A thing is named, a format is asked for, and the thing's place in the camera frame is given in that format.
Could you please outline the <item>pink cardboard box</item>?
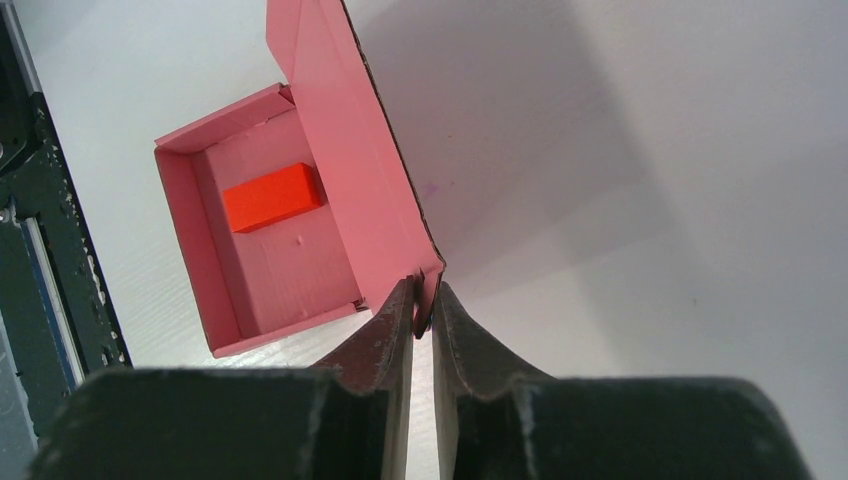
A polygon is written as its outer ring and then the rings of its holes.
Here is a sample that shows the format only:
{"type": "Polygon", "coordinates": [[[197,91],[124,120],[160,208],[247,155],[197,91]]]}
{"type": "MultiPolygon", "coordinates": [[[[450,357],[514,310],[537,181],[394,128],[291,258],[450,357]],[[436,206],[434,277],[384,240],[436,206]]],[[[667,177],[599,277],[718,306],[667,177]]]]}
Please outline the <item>pink cardboard box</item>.
{"type": "Polygon", "coordinates": [[[210,352],[226,357],[417,281],[422,332],[445,263],[341,1],[271,1],[285,76],[156,142],[210,352]]]}

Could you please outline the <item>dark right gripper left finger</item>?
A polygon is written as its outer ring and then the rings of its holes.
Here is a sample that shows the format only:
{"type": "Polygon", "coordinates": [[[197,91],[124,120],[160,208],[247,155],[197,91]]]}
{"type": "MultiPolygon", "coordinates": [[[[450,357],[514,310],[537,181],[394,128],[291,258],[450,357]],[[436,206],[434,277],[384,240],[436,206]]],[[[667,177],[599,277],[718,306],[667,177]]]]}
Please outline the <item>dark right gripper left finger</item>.
{"type": "Polygon", "coordinates": [[[328,381],[310,418],[311,479],[403,479],[408,455],[416,280],[314,367],[328,381]]]}

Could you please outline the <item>small orange block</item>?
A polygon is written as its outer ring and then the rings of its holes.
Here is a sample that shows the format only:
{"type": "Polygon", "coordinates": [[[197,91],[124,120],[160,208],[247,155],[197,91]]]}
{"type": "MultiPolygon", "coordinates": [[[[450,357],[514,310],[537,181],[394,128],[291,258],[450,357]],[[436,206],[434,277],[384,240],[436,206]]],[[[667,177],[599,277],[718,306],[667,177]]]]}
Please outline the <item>small orange block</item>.
{"type": "Polygon", "coordinates": [[[324,203],[314,169],[296,163],[223,192],[230,231],[250,233],[324,203]]]}

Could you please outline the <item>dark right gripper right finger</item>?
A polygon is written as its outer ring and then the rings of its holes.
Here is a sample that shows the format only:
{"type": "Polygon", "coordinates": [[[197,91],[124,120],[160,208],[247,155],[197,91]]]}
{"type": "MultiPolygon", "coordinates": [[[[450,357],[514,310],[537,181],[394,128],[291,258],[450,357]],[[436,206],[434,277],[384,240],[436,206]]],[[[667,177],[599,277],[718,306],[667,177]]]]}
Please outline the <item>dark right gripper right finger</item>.
{"type": "Polygon", "coordinates": [[[466,311],[447,282],[431,316],[439,472],[443,479],[527,479],[513,388],[552,376],[466,311]]]}

